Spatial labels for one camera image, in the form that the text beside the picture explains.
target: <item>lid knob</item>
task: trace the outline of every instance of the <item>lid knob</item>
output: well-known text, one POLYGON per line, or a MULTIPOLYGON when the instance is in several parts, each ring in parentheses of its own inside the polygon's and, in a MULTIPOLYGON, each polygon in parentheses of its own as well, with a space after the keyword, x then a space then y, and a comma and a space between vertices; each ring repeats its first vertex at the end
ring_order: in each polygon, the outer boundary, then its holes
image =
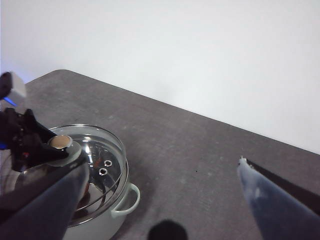
POLYGON ((56 149, 69 148, 72 145, 72 138, 66 135, 58 135, 51 138, 49 145, 56 149))

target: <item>pot lid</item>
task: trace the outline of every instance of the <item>pot lid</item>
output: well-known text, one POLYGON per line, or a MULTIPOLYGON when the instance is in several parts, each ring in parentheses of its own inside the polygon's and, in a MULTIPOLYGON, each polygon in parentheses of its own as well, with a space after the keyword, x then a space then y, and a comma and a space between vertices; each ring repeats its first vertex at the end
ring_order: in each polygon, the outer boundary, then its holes
POLYGON ((50 130, 59 136, 71 137, 87 155, 89 181, 77 211, 87 208, 105 198, 108 192, 114 191, 127 158, 124 145, 113 133, 85 124, 65 125, 50 130))

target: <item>pot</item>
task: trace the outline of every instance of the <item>pot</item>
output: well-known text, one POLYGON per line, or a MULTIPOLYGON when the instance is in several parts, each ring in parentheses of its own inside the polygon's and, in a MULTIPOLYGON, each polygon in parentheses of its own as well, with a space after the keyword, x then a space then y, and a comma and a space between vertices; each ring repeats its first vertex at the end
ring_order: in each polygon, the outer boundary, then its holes
POLYGON ((125 147, 111 132, 100 127, 73 124, 50 129, 70 136, 88 156, 90 177, 87 192, 77 206, 64 240, 108 240, 140 201, 140 191, 129 182, 125 147), (136 199, 129 201, 129 193, 136 199))

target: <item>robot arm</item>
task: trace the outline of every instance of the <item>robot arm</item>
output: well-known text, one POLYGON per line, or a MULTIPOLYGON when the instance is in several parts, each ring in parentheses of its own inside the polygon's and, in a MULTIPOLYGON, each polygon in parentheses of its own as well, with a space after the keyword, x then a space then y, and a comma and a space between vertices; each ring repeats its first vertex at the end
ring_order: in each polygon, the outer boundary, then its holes
MULTIPOLYGON (((14 74, 0 77, 0 100, 14 107, 25 96, 23 81, 14 74)), ((36 176, 10 192, 0 192, 0 239, 62 239, 89 178, 86 155, 59 167, 37 170, 46 163, 67 159, 67 147, 48 144, 52 131, 36 121, 31 109, 24 114, 14 108, 0 111, 0 150, 10 150, 11 168, 36 176)))

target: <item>cooking pot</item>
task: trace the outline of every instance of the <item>cooking pot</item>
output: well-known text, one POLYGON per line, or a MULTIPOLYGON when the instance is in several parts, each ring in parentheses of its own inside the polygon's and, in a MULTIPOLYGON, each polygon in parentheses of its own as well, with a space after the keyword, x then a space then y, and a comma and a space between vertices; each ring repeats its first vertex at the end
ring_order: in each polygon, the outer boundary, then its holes
POLYGON ((72 124, 50 130, 57 135, 70 136, 77 142, 87 154, 90 170, 87 192, 63 239, 110 239, 140 201, 138 187, 129 182, 124 145, 114 134, 96 126, 72 124), (133 203, 129 201, 131 191, 136 194, 133 203))

